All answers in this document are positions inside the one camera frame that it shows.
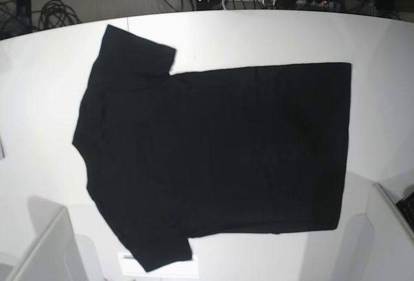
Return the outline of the black T-shirt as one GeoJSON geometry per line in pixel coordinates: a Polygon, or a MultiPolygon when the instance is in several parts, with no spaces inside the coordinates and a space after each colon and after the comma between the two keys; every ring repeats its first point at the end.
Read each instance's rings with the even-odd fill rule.
{"type": "Polygon", "coordinates": [[[191,238],[336,229],[351,65],[172,75],[175,54],[108,26],[72,142],[89,195],[144,270],[190,260],[191,238]]]}

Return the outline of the black keyboard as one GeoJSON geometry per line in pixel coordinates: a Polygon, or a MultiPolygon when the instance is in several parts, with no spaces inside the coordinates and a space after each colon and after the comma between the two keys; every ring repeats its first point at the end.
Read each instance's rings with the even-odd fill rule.
{"type": "Polygon", "coordinates": [[[411,227],[414,229],[414,193],[397,203],[397,208],[411,227]]]}

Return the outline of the white partition panel right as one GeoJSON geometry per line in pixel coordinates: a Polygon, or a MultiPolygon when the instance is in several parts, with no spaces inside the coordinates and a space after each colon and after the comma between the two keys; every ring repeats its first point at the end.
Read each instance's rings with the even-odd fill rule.
{"type": "Polygon", "coordinates": [[[364,280],[413,280],[413,232],[378,183],[371,189],[366,214],[374,238],[364,280]]]}

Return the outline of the white partition panel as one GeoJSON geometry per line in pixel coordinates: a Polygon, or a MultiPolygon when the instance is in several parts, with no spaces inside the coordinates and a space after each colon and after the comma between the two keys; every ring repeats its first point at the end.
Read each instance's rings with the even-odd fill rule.
{"type": "Polygon", "coordinates": [[[413,232],[378,183],[371,189],[366,214],[374,238],[364,280],[413,280],[413,232]]]}
{"type": "Polygon", "coordinates": [[[30,244],[7,280],[88,280],[69,212],[60,207],[30,244]]]}

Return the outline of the white partition panel left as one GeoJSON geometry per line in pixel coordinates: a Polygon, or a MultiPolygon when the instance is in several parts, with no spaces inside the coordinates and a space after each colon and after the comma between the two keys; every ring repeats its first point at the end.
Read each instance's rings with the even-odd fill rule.
{"type": "Polygon", "coordinates": [[[7,280],[88,280],[69,212],[60,207],[30,244],[7,280]]]}

